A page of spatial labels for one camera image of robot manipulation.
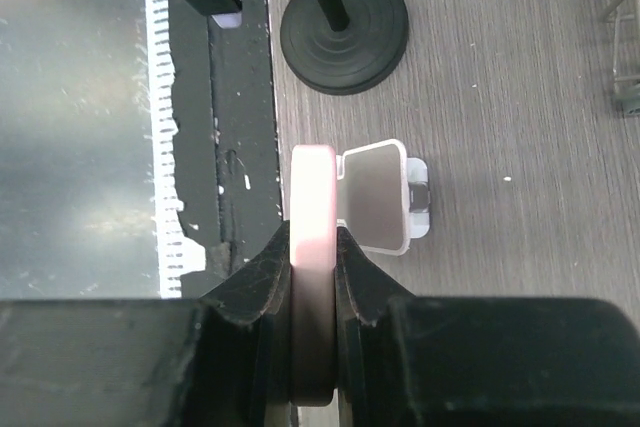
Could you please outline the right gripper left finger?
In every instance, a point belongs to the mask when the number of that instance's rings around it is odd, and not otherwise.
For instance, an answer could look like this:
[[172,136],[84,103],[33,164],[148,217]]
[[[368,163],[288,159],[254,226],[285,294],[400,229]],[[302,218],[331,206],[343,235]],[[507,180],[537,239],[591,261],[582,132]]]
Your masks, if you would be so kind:
[[290,229],[203,298],[197,347],[199,426],[287,426],[290,403]]

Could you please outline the white folding phone stand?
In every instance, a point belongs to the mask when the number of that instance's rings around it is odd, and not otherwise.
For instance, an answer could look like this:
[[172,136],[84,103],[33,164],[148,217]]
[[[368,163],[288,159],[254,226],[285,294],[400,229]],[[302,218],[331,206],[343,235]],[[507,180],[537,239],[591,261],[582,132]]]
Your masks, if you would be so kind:
[[387,139],[336,157],[337,223],[365,251],[401,256],[430,230],[426,162]]

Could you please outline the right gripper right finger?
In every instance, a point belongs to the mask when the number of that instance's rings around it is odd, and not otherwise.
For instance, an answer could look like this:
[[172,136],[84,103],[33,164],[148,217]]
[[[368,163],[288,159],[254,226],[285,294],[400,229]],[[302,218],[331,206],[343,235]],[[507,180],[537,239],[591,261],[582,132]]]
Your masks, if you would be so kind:
[[337,229],[334,273],[339,424],[367,426],[370,415],[371,335],[393,297],[412,295],[371,261],[345,227]]

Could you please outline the black round-base phone stand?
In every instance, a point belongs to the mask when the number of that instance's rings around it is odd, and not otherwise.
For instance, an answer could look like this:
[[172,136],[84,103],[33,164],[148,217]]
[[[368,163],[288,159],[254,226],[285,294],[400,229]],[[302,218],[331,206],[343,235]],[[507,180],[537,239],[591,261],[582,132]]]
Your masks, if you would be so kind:
[[347,96],[384,81],[409,39],[404,0],[290,0],[280,44],[291,71],[323,94]]

